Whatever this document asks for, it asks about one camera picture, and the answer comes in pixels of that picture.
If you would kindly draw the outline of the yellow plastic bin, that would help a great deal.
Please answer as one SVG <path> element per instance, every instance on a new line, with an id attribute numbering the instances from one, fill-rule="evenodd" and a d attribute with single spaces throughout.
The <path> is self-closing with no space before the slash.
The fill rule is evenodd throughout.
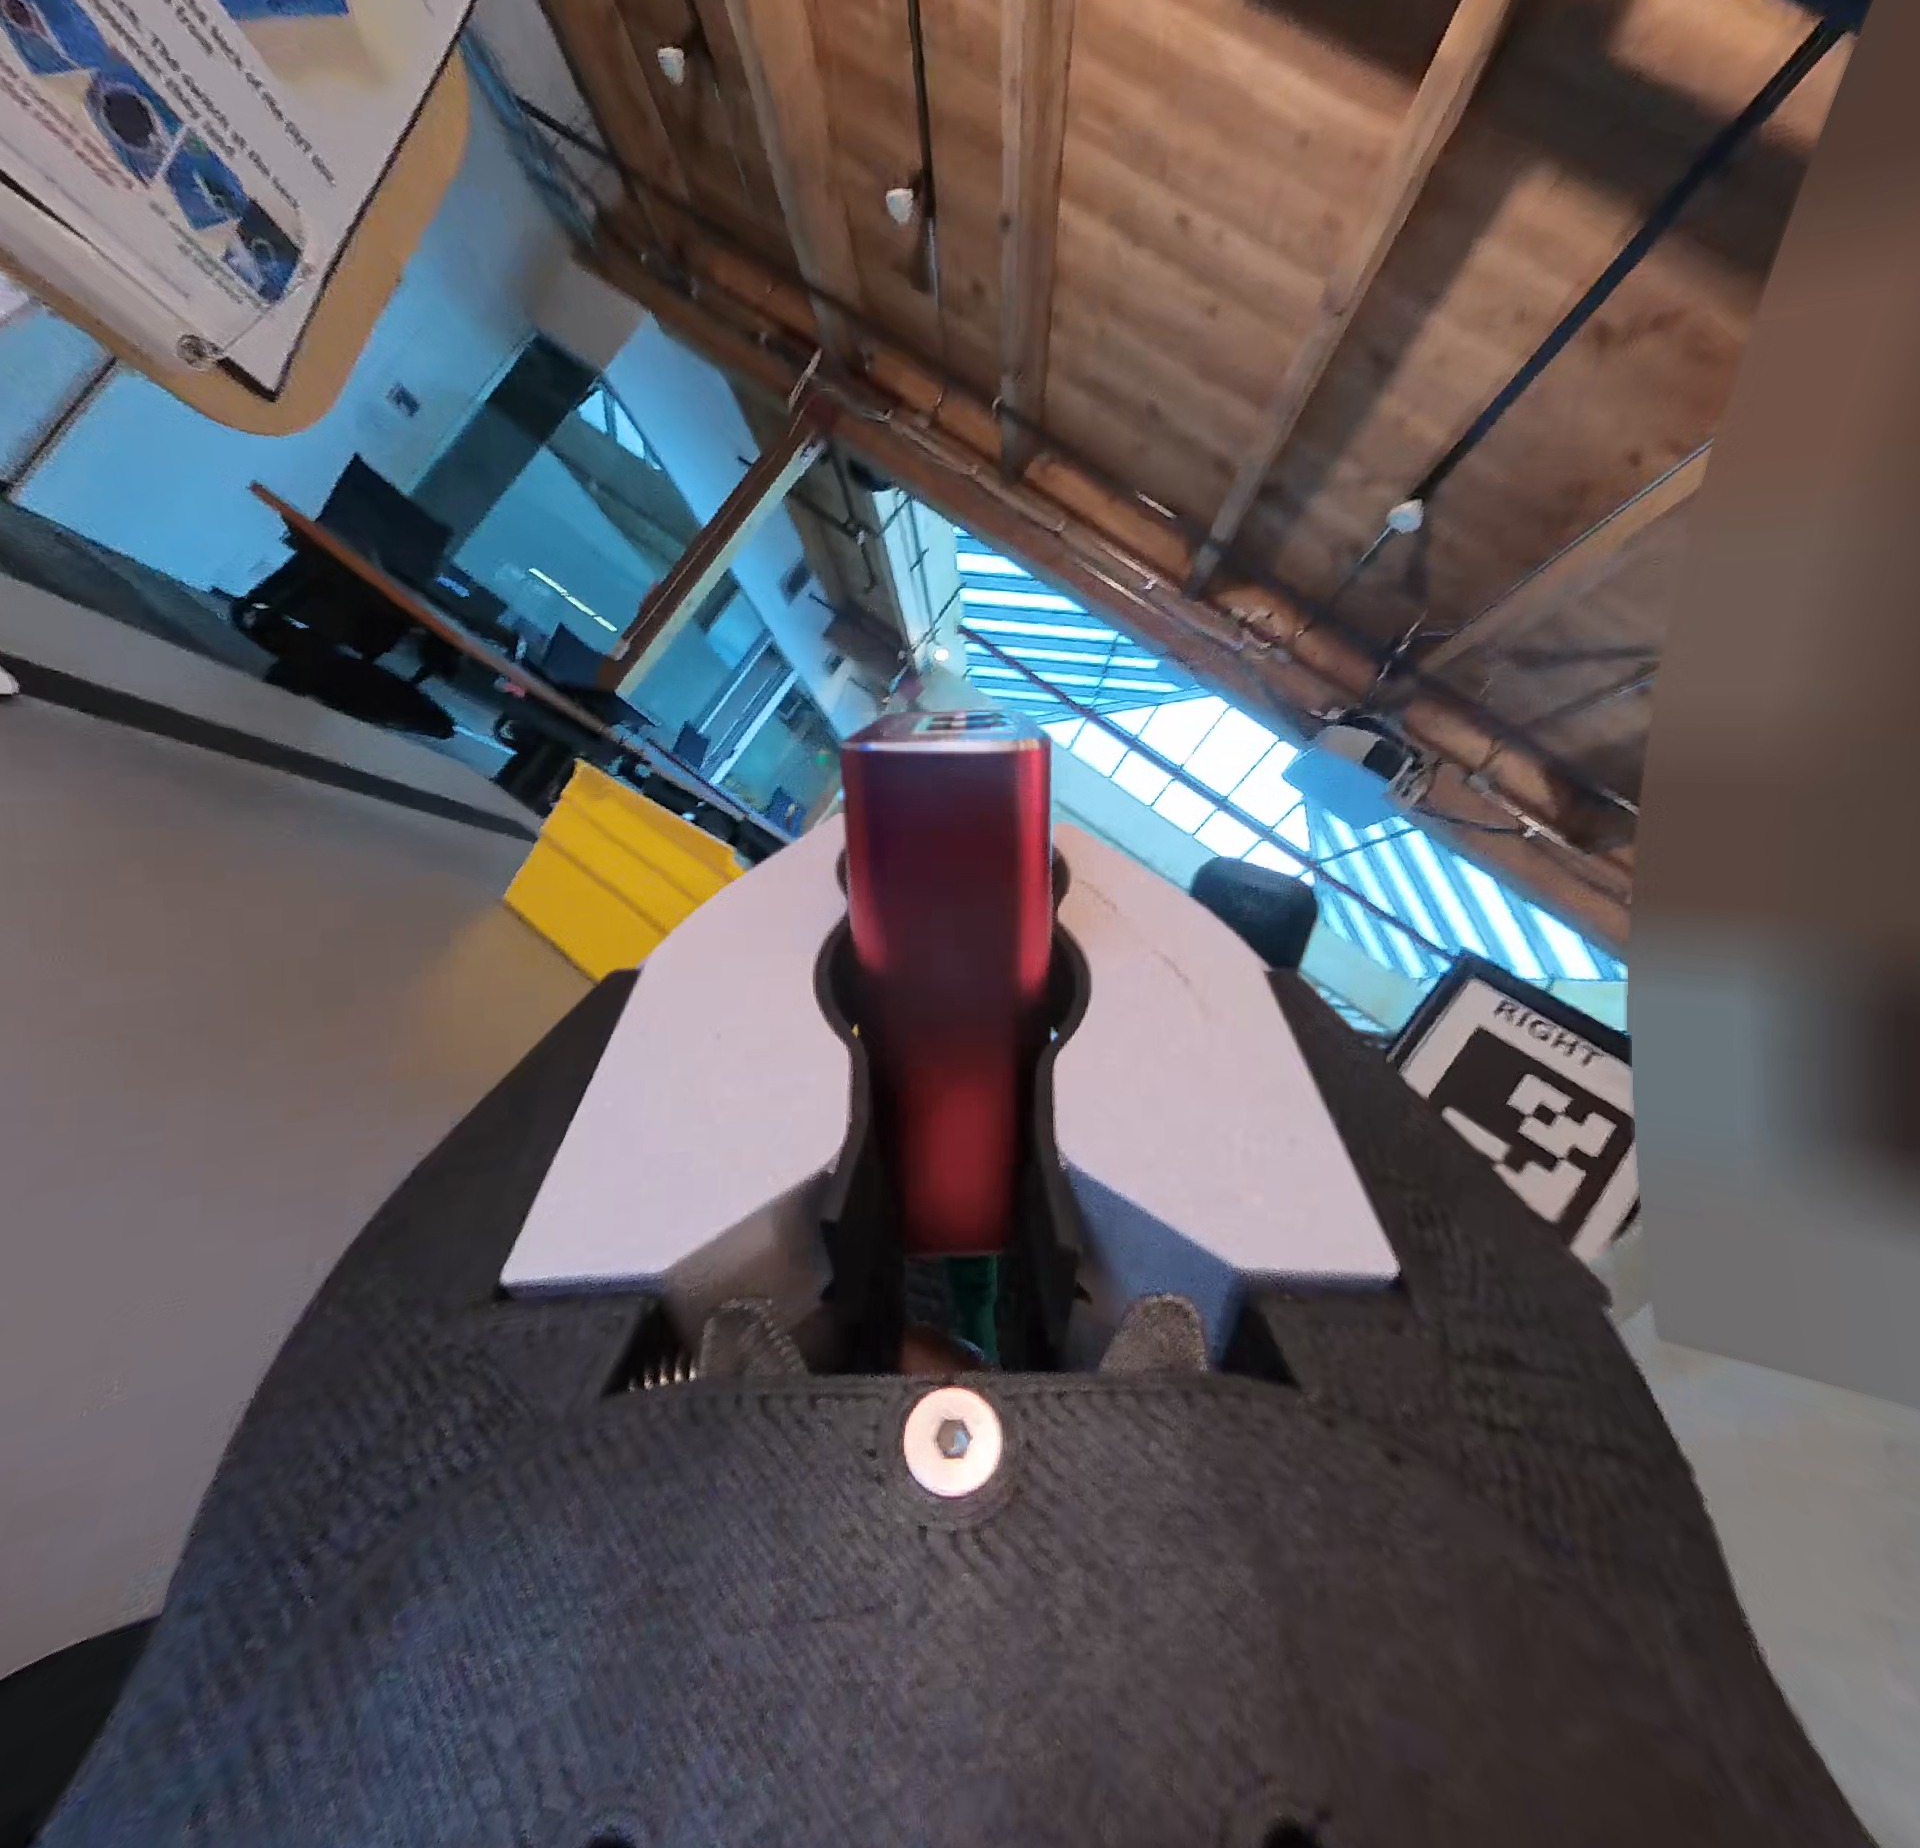
<path id="1" fill-rule="evenodd" d="M 589 979 L 636 969 L 745 866 L 721 839 L 579 761 L 503 902 Z"/>

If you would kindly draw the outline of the white ceiling device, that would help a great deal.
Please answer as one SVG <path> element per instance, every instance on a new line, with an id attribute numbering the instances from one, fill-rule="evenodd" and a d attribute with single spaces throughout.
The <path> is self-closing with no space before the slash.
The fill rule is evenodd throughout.
<path id="1" fill-rule="evenodd" d="M 1346 715 L 1293 757 L 1284 785 L 1349 827 L 1379 827 L 1425 799 L 1429 767 L 1388 722 Z"/>

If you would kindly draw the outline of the red metal port adapter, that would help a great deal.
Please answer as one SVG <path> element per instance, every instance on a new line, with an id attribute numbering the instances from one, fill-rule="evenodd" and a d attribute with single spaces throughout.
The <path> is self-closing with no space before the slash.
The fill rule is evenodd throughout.
<path id="1" fill-rule="evenodd" d="M 1023 717 L 880 717 L 843 748 L 856 1030 L 908 1255 L 1014 1238 L 1051 979 L 1051 741 Z"/>

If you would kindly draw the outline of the wooden desk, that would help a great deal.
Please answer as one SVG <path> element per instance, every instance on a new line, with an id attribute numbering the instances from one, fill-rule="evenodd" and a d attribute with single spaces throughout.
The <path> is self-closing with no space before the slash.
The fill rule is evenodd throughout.
<path id="1" fill-rule="evenodd" d="M 452 654 L 491 672 L 497 685 L 503 685 L 509 692 L 522 701 L 537 701 L 540 708 L 571 721 L 576 732 L 609 741 L 636 761 L 652 761 L 660 754 L 654 744 L 636 737 L 626 726 L 599 718 L 588 708 L 576 706 L 564 690 L 535 675 L 530 666 L 502 657 L 488 642 L 472 635 L 472 630 L 426 602 L 413 588 L 397 582 L 397 576 L 366 559 L 360 551 L 349 547 L 347 540 L 334 537 L 323 524 L 295 511 L 264 483 L 254 480 L 248 483 L 248 490 L 264 506 L 274 511 L 274 517 L 284 522 L 284 528 L 295 537 L 299 543 L 327 556 L 342 572 L 368 588 L 379 600 L 389 602 L 395 611 L 405 613 L 413 627 L 444 642 Z"/>

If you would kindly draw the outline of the black monitor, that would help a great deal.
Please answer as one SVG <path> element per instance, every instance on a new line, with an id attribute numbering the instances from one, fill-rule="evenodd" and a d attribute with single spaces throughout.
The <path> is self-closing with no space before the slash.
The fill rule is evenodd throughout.
<path id="1" fill-rule="evenodd" d="M 354 455 L 323 497 L 319 526 L 363 559 L 425 595 L 451 550 L 451 526 Z"/>

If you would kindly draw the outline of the printed poster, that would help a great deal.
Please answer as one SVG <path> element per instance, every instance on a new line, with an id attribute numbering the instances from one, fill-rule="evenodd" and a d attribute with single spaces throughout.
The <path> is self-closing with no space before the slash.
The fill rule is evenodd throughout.
<path id="1" fill-rule="evenodd" d="M 476 3 L 3 0 L 5 272 L 284 421 L 457 169 Z"/>

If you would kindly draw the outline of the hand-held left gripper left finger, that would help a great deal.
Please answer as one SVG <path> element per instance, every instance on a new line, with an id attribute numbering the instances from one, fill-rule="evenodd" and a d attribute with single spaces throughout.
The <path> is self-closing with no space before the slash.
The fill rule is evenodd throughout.
<path id="1" fill-rule="evenodd" d="M 736 1302 L 856 1347 L 901 1292 L 866 1048 L 841 984 L 844 827 L 701 904 L 636 972 L 503 1260 L 514 1303 L 654 1297 L 697 1344 Z"/>

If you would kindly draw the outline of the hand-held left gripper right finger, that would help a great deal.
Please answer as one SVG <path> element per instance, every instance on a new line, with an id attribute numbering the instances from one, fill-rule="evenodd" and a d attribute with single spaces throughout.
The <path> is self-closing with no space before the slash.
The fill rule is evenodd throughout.
<path id="1" fill-rule="evenodd" d="M 1076 983 L 1051 1066 L 1074 1209 L 1066 1357 L 1167 1292 L 1225 1353 L 1250 1292 L 1379 1292 L 1399 1263 L 1260 955 L 1188 890 L 1064 826 Z"/>

